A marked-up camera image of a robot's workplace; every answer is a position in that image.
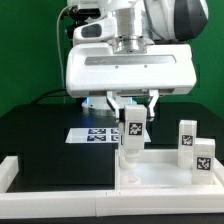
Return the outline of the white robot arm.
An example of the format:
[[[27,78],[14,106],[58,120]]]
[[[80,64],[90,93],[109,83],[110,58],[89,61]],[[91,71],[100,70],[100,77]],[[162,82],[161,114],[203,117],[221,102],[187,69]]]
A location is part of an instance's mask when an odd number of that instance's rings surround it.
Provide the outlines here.
[[[67,0],[78,22],[66,66],[70,96],[104,97],[117,119],[118,97],[146,97],[148,118],[164,95],[196,84],[186,43],[206,27],[206,0]]]

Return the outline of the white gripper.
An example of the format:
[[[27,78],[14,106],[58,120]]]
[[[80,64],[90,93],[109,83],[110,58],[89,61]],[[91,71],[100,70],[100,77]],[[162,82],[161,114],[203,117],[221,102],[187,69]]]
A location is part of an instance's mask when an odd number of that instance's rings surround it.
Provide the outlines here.
[[[124,112],[116,95],[149,94],[147,119],[153,121],[159,93],[187,94],[195,84],[196,72],[187,44],[151,45],[143,54],[115,54],[107,43],[80,44],[68,56],[68,93],[74,98],[106,95],[116,123],[123,121]]]

